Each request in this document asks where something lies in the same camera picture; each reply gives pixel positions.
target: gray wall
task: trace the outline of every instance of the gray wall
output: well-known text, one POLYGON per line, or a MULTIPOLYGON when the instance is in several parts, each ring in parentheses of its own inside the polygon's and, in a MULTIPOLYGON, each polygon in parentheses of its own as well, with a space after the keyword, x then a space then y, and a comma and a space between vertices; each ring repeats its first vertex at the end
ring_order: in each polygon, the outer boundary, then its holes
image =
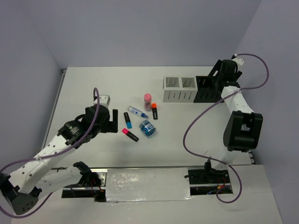
POLYGON ((23 1, 60 67, 213 65, 261 0, 23 1))
MULTIPOLYGON (((268 84, 244 95, 253 110, 264 116, 254 155, 265 165, 284 224, 299 220, 298 11, 298 0, 263 0, 237 51, 260 55, 270 68, 268 84)), ((256 59, 246 57, 243 71, 244 86, 265 78, 256 59)))
MULTIPOLYGON (((40 150, 61 72, 18 1, 0 1, 0 31, 0 167, 3 167, 33 157, 40 150)), ((2 196, 0 204, 8 207, 2 196)), ((0 212, 0 223, 10 223, 9 220, 0 212)))

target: glue bottle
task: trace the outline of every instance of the glue bottle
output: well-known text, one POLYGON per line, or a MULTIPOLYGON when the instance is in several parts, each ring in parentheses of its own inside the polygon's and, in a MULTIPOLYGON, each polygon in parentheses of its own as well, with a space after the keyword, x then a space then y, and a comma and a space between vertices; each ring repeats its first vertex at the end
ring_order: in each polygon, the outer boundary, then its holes
POLYGON ((149 93, 144 95, 144 109, 146 111, 151 110, 151 95, 149 93))

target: marker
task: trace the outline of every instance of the marker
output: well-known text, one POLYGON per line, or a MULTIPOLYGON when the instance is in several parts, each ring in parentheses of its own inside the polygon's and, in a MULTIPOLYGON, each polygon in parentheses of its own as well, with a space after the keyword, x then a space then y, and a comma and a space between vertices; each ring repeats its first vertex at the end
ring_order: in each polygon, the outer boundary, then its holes
POLYGON ((131 124, 128 112, 124 112, 123 115, 125 116, 125 121, 126 121, 126 124, 127 124, 127 128, 132 128, 132 124, 131 124))
POLYGON ((158 120, 158 112, 157 112, 157 104, 152 104, 153 118, 154 120, 158 120))
POLYGON ((126 136, 128 136, 130 139, 133 139, 135 142, 138 142, 139 138, 138 138, 137 136, 133 135, 133 133, 131 133, 128 129, 124 128, 124 129, 122 130, 122 132, 123 132, 126 136))
POLYGON ((143 113, 142 111, 132 107, 132 106, 129 106, 128 107, 128 111, 137 115, 138 117, 143 117, 143 118, 149 118, 148 115, 146 115, 145 113, 143 113))

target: white table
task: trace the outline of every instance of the white table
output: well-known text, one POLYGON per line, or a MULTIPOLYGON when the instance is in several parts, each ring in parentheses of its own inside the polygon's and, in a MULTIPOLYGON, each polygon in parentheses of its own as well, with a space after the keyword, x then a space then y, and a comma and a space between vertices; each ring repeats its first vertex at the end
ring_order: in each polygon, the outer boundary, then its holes
MULTIPOLYGON (((188 154, 182 146, 186 128, 208 104, 162 103, 163 76, 207 75, 211 67, 111 67, 68 68, 47 142, 66 122, 84 112, 92 104, 93 87, 111 96, 110 109, 119 109, 119 130, 125 127, 123 112, 127 106, 142 108, 143 95, 152 94, 158 106, 159 120, 150 119, 157 134, 147 139, 138 129, 142 118, 130 114, 134 142, 121 132, 99 134, 88 144, 63 159, 57 167, 83 161, 90 167, 154 167, 203 165, 205 160, 188 154)), ((223 146, 222 136, 229 118, 225 104, 208 112, 190 131, 188 147, 197 153, 213 156, 223 146)), ((243 193, 233 204, 223 204, 215 195, 195 196, 185 201, 96 203, 91 198, 62 199, 62 190, 26 219, 13 219, 13 224, 31 224, 42 220, 51 223, 105 224, 282 224, 273 193, 262 165, 251 165, 248 154, 235 161, 243 182, 243 193)), ((232 200, 239 183, 231 170, 229 176, 234 194, 221 195, 232 200)))
MULTIPOLYGON (((200 166, 205 160, 187 153, 183 148, 183 135, 189 124, 210 104, 162 103, 163 77, 208 75, 212 67, 87 67, 68 68, 46 142, 57 134, 63 124, 84 113, 92 105, 93 88, 100 94, 109 94, 109 109, 119 110, 119 132, 100 133, 88 144, 64 158, 57 167, 68 167, 83 161, 93 168, 200 166), (144 120, 129 113, 133 128, 140 140, 136 143, 121 130, 126 127, 123 113, 129 105, 143 110, 143 96, 152 95, 157 103, 158 120, 146 112, 157 128, 151 138, 139 129, 144 120)), ((214 107, 190 130, 187 146, 193 152, 215 156, 223 148, 223 132, 229 119, 225 104, 214 107)), ((243 153, 234 164, 251 164, 243 153)))

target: marker with blue cap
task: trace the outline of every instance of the marker with blue cap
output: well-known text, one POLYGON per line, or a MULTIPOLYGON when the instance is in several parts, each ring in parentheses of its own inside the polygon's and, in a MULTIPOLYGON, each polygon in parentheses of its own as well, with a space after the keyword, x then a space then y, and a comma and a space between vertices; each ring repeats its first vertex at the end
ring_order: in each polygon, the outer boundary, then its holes
POLYGON ((132 124, 128 112, 124 112, 123 115, 125 116, 127 128, 132 128, 132 124))

